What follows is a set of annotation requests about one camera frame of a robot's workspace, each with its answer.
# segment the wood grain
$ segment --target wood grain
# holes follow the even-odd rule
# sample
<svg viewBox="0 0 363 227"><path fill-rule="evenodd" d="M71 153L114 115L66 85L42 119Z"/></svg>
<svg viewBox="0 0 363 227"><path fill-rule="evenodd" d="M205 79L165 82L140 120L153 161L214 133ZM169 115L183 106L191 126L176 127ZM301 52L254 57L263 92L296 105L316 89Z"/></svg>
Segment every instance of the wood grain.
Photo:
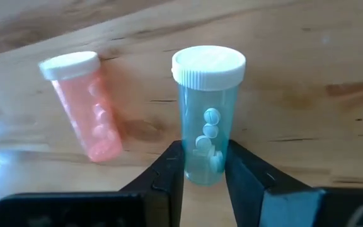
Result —
<svg viewBox="0 0 363 227"><path fill-rule="evenodd" d="M310 185L363 187L363 1L176 0L140 6L0 53L0 197L112 190L133 179L180 138L171 56L202 44L235 48L248 60L233 139ZM16 29L0 28L2 37L14 37ZM58 35L52 31L43 39L51 34ZM28 44L3 43L0 52ZM86 161L53 88L37 69L44 58L78 50L99 52L111 87L125 152L109 163ZM182 226L202 225L236 225L224 182L214 188L186 184Z"/></svg>
<svg viewBox="0 0 363 227"><path fill-rule="evenodd" d="M0 18L0 53L118 18L167 0L65 0L35 1L37 7L20 8ZM1 8L17 2L0 1Z"/></svg>

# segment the white bottle cap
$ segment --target white bottle cap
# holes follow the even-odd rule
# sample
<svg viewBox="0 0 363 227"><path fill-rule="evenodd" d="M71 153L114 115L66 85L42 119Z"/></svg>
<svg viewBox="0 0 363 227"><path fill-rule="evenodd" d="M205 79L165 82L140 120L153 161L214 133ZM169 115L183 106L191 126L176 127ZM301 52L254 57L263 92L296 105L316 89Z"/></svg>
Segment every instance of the white bottle cap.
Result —
<svg viewBox="0 0 363 227"><path fill-rule="evenodd" d="M47 80L71 79L96 72L100 67L98 54L93 51L64 54L38 64Z"/></svg>
<svg viewBox="0 0 363 227"><path fill-rule="evenodd" d="M204 45L175 53L171 70L175 81L187 88L221 91L239 85L245 67L246 58L237 50Z"/></svg>
<svg viewBox="0 0 363 227"><path fill-rule="evenodd" d="M218 126L211 125L208 123L206 123L202 128L202 132L204 133L204 135L211 139L218 136L218 131L219 131Z"/></svg>
<svg viewBox="0 0 363 227"><path fill-rule="evenodd" d="M209 108L204 112L204 120L210 125L217 125L221 119L221 114L215 108Z"/></svg>

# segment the pill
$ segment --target pill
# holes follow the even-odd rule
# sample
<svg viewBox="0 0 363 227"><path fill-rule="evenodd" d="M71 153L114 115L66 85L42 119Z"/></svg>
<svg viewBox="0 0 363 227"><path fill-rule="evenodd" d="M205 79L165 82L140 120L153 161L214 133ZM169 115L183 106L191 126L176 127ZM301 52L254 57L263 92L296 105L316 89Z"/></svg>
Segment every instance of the pill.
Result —
<svg viewBox="0 0 363 227"><path fill-rule="evenodd" d="M102 92L100 91L100 80L99 79L95 79L89 86L88 86L88 91L89 93L91 93L92 96L94 97L99 97L102 95Z"/></svg>
<svg viewBox="0 0 363 227"><path fill-rule="evenodd" d="M223 169L223 155L222 152L216 151L216 155L211 156L209 160L210 169L213 173L222 173Z"/></svg>
<svg viewBox="0 0 363 227"><path fill-rule="evenodd" d="M202 132L204 133L205 136L207 136L208 138L215 138L218 136L218 126L216 125L211 125L206 123L204 125L204 127L202 128Z"/></svg>
<svg viewBox="0 0 363 227"><path fill-rule="evenodd" d="M107 112L100 104L96 104L93 107L93 112L95 113L96 120L102 124L110 123L111 118L109 112Z"/></svg>
<svg viewBox="0 0 363 227"><path fill-rule="evenodd" d="M95 137L104 138L107 135L107 132L108 132L108 125L100 124L93 129L92 134Z"/></svg>
<svg viewBox="0 0 363 227"><path fill-rule="evenodd" d="M91 161L108 161L121 153L121 143L101 139L88 149L88 157Z"/></svg>
<svg viewBox="0 0 363 227"><path fill-rule="evenodd" d="M215 145L212 145L210 150L207 153L207 157L211 157L215 155Z"/></svg>
<svg viewBox="0 0 363 227"><path fill-rule="evenodd" d="M201 150L201 149L193 149L193 155L196 157L206 157L207 152L205 152L204 150Z"/></svg>
<svg viewBox="0 0 363 227"><path fill-rule="evenodd" d="M195 139L195 147L198 150L207 151L211 148L211 140L207 136L199 136Z"/></svg>
<svg viewBox="0 0 363 227"><path fill-rule="evenodd" d="M217 125L221 119L221 114L215 108L209 108L204 112L204 120L210 125Z"/></svg>

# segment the translucent blue pill bottle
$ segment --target translucent blue pill bottle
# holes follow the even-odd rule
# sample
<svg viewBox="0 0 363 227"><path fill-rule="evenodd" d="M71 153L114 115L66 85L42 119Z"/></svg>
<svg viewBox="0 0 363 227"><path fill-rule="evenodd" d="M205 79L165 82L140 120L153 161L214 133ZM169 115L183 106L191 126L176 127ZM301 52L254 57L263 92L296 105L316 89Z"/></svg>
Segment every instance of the translucent blue pill bottle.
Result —
<svg viewBox="0 0 363 227"><path fill-rule="evenodd" d="M218 46L189 47L172 58L178 83L185 175L199 185L213 185L224 172L238 85L246 59Z"/></svg>

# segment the white pill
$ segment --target white pill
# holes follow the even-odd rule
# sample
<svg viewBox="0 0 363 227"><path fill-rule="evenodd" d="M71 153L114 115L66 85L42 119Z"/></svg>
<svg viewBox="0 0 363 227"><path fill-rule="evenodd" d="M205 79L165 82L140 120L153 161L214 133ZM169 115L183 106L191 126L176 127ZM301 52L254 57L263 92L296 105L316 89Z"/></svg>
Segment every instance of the white pill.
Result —
<svg viewBox="0 0 363 227"><path fill-rule="evenodd" d="M93 129L92 134L95 137L99 137L99 138L104 138L107 136L107 132L108 132L108 125L98 125Z"/></svg>
<svg viewBox="0 0 363 227"><path fill-rule="evenodd" d="M88 86L89 93L91 93L91 95L94 97L99 97L102 95L102 92L100 91L99 83L100 83L99 79L96 79Z"/></svg>
<svg viewBox="0 0 363 227"><path fill-rule="evenodd" d="M214 156L215 155L215 145L212 145L210 150L207 153L208 157Z"/></svg>
<svg viewBox="0 0 363 227"><path fill-rule="evenodd" d="M111 118L110 118L110 114L103 109L103 107L100 104L96 104L93 107L93 112L96 115L96 120L102 124L107 124L110 123Z"/></svg>
<svg viewBox="0 0 363 227"><path fill-rule="evenodd" d="M201 149L193 149L193 155L198 156L198 157L206 157L207 152L205 152L204 150L201 150Z"/></svg>
<svg viewBox="0 0 363 227"><path fill-rule="evenodd" d="M202 128L202 132L204 133L205 136L207 136L208 138L215 138L218 136L218 126L216 125L211 125L206 123L204 125L204 127Z"/></svg>
<svg viewBox="0 0 363 227"><path fill-rule="evenodd" d="M201 151L207 151L211 148L211 140L207 136L199 136L195 139L195 147Z"/></svg>
<svg viewBox="0 0 363 227"><path fill-rule="evenodd" d="M204 112L204 120L210 125L217 125L221 119L221 113L215 108L209 108Z"/></svg>
<svg viewBox="0 0 363 227"><path fill-rule="evenodd" d="M223 169L223 155L222 152L216 151L216 155L211 156L209 160L209 166L213 173L221 173Z"/></svg>

